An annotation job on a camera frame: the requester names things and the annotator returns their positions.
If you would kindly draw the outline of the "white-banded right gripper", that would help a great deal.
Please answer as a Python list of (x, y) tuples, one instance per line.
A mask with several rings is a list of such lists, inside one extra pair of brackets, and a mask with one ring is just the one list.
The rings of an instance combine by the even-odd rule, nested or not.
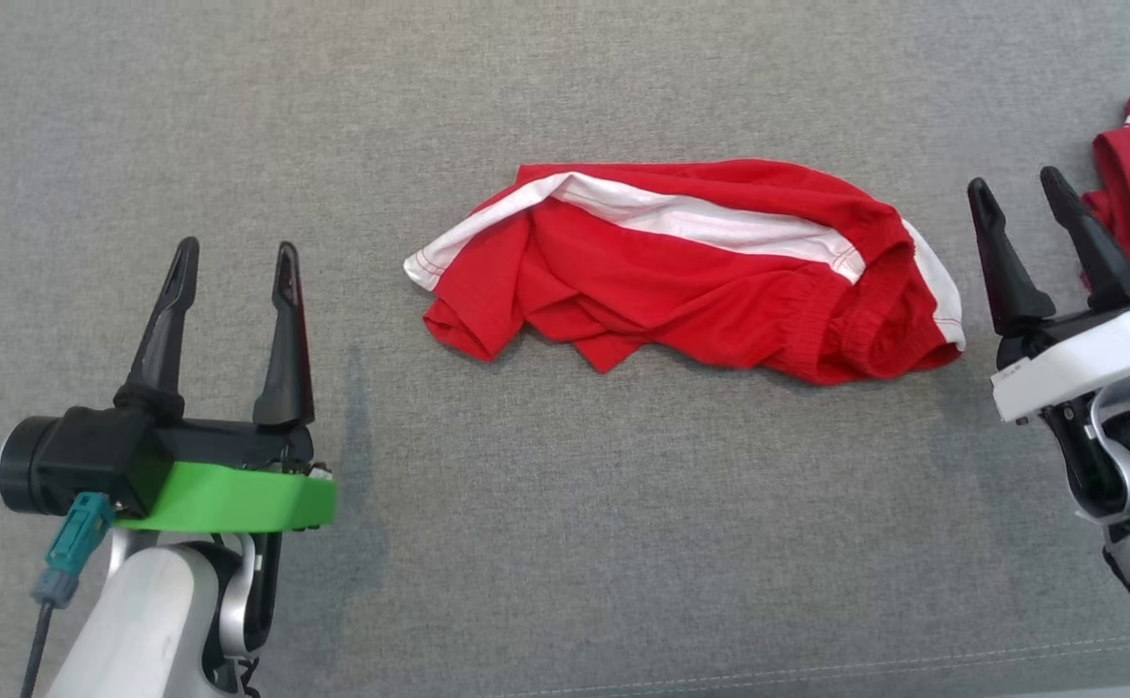
[[(1084, 279), (1088, 308), (1130, 306), (1130, 258), (1057, 167), (1042, 168), (1042, 187), (1057, 225), (1069, 234)], [(1035, 286), (1005, 232), (1003, 208), (985, 178), (968, 182), (968, 204), (996, 335), (1025, 335), (1055, 317), (1057, 306)], [(1130, 377), (1130, 309), (1092, 330), (1049, 346), (1034, 358), (996, 372), (993, 398), (1003, 424), (1036, 415)]]

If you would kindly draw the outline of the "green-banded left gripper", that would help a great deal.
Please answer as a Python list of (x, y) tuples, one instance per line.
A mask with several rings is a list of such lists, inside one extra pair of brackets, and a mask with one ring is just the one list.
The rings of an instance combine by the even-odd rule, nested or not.
[[(139, 408), (157, 424), (183, 417), (181, 341), (195, 302), (198, 269), (198, 239), (180, 239), (113, 405)], [(162, 429), (175, 459), (168, 480), (147, 517), (121, 514), (114, 525), (157, 533), (270, 534), (333, 523), (338, 487), (330, 469), (314, 460), (311, 433), (303, 427), (313, 424), (314, 395), (298, 248), (288, 241), (277, 251), (271, 302), (276, 322), (264, 389), (252, 407), (255, 425), (185, 420)]]

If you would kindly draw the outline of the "red shorts with white stripe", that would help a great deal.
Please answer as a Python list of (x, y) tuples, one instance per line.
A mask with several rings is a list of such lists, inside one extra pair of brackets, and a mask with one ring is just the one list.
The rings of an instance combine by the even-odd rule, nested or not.
[(405, 258), (424, 326), (492, 363), (524, 328), (596, 370), (661, 344), (814, 385), (896, 379), (965, 348), (924, 235), (818, 171), (759, 159), (525, 164)]

